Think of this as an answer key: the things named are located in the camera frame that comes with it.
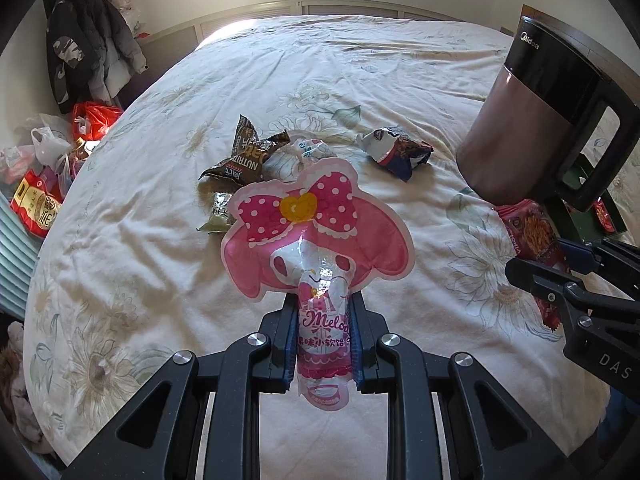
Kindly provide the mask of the dark red spicy snack packet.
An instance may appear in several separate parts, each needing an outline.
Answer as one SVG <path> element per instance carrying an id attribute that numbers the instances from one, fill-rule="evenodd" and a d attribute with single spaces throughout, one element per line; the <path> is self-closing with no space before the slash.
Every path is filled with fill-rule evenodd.
<path id="1" fill-rule="evenodd" d="M 515 205 L 498 206 L 495 211 L 506 227 L 518 256 L 570 272 L 544 208 L 533 200 L 522 200 Z"/>

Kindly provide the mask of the small olive green snack packet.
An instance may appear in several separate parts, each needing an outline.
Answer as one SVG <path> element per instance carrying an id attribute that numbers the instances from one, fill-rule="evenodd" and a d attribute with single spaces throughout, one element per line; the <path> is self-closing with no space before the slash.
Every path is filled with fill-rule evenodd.
<path id="1" fill-rule="evenodd" d="M 231 199 L 230 192 L 213 192 L 212 208 L 210 208 L 208 219 L 198 227 L 198 230 L 207 234 L 227 233 L 235 222 L 235 218 L 229 211 Z"/>

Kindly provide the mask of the brown nutrition snack bag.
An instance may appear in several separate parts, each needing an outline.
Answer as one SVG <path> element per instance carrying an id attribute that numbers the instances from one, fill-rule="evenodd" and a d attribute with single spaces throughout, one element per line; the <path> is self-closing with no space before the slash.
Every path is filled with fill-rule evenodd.
<path id="1" fill-rule="evenodd" d="M 207 168 L 200 178 L 215 178 L 248 185 L 264 178 L 264 166 L 291 138 L 286 130 L 261 139 L 250 120 L 241 115 L 236 125 L 231 154 L 217 165 Z"/>

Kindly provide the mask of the pink translucent plastic bag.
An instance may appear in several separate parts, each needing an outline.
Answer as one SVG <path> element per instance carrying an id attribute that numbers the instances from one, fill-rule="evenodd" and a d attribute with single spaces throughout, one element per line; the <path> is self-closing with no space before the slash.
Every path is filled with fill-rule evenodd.
<path id="1" fill-rule="evenodd" d="M 32 145 L 11 146 L 0 153 L 0 178 L 4 184 L 12 184 L 24 177 L 34 162 L 35 148 Z"/>

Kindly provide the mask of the green tray box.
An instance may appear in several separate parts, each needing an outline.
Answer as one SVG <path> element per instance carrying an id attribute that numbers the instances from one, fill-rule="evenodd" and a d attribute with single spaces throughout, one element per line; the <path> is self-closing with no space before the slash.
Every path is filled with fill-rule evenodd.
<path id="1" fill-rule="evenodd" d="M 623 217 L 608 191 L 604 191 L 586 211 L 579 211 L 558 196 L 542 205 L 559 237 L 579 243 L 619 238 L 627 231 Z"/>

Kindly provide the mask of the red plastic bag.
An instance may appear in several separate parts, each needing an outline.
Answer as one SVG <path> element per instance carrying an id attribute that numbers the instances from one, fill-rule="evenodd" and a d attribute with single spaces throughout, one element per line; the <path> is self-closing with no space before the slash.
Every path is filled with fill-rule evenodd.
<path id="1" fill-rule="evenodd" d="M 107 106 L 97 102 L 81 102 L 72 110 L 72 133 L 75 139 L 99 141 L 106 136 L 122 110 L 117 106 Z"/>

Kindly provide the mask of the white plastic bag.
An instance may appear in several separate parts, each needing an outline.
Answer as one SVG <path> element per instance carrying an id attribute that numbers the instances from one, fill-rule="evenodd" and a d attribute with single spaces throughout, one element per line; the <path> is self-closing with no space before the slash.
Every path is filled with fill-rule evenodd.
<path id="1" fill-rule="evenodd" d="M 72 150 L 72 144 L 64 136 L 52 130 L 49 126 L 32 128 L 32 145 L 35 156 L 42 166 L 55 168 L 58 160 Z"/>

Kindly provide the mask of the red yellow gift bag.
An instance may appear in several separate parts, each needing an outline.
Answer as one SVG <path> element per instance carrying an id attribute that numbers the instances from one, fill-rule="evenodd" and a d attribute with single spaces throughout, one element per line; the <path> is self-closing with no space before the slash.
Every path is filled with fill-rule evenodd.
<path id="1" fill-rule="evenodd" d="M 17 185 L 10 207 L 27 232 L 45 238 L 58 216 L 61 203 L 47 190 L 44 181 L 29 169 Z"/>

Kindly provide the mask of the pink My Melody candy bag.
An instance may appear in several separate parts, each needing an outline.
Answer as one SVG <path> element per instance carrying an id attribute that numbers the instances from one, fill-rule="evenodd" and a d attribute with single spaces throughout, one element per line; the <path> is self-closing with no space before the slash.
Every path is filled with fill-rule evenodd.
<path id="1" fill-rule="evenodd" d="M 221 259 L 244 296 L 292 292 L 297 306 L 298 390 L 337 411 L 354 378 L 347 303 L 375 278 L 396 281 L 414 265 L 405 223 L 358 185 L 355 168 L 330 157 L 292 183 L 252 183 L 229 203 Z"/>

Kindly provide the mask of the clear white bunny candy packet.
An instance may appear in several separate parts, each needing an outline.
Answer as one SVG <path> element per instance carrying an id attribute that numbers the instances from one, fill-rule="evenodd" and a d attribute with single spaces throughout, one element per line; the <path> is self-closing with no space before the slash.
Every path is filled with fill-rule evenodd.
<path id="1" fill-rule="evenodd" d="M 335 156 L 332 148 L 320 139 L 298 138 L 279 148 L 268 160 L 266 168 L 271 177 L 291 182 L 319 160 Z"/>

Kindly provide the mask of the light blue suitcase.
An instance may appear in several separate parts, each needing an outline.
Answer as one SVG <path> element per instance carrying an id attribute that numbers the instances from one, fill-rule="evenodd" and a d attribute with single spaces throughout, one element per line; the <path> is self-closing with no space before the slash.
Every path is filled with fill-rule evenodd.
<path id="1" fill-rule="evenodd" d="M 25 318 L 30 280 L 42 240 L 29 234 L 1 195 L 1 311 L 19 321 Z"/>

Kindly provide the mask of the grey clothes pile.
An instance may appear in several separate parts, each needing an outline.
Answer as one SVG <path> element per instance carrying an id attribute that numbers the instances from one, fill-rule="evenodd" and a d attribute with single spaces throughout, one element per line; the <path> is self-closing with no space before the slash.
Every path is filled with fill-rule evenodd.
<path id="1" fill-rule="evenodd" d="M 52 452 L 52 448 L 38 424 L 26 390 L 23 324 L 12 322 L 8 336 L 8 343 L 1 350 L 1 409 L 26 448 L 46 455 Z"/>

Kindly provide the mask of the floral cream bed quilt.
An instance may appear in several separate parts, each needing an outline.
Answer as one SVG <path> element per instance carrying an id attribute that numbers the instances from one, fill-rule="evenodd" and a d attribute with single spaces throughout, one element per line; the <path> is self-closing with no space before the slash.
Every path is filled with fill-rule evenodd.
<path id="1" fill-rule="evenodd" d="M 207 354 L 283 302 L 231 283 L 208 227 L 247 118 L 290 143 L 266 162 L 293 181 L 329 157 L 406 222 L 412 272 L 363 292 L 426 351 L 466 350 L 565 453 L 597 430 L 610 392 L 565 359 L 559 330 L 504 275 L 514 248 L 454 154 L 509 51 L 484 26 L 332 16 L 270 18 L 197 48 L 146 90 L 82 165 L 40 249 L 24 361 L 44 436 L 70 463 L 181 349 Z"/>

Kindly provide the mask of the dark hanging jackets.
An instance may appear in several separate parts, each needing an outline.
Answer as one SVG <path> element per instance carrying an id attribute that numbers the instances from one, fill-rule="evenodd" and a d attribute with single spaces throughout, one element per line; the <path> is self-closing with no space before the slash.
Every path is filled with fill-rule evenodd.
<path id="1" fill-rule="evenodd" d="M 114 105 L 148 62 L 124 17 L 108 0 L 42 0 L 52 94 L 70 114 L 81 102 Z"/>

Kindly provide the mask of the white blue chocolate wafer bag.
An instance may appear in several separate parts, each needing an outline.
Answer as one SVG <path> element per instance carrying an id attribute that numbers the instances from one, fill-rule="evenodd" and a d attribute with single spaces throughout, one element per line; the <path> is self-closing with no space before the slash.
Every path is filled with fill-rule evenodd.
<path id="1" fill-rule="evenodd" d="M 426 164 L 434 152 L 431 144 L 414 140 L 400 127 L 377 128 L 358 134 L 356 143 L 378 166 L 404 182 L 408 182 L 416 167 Z"/>

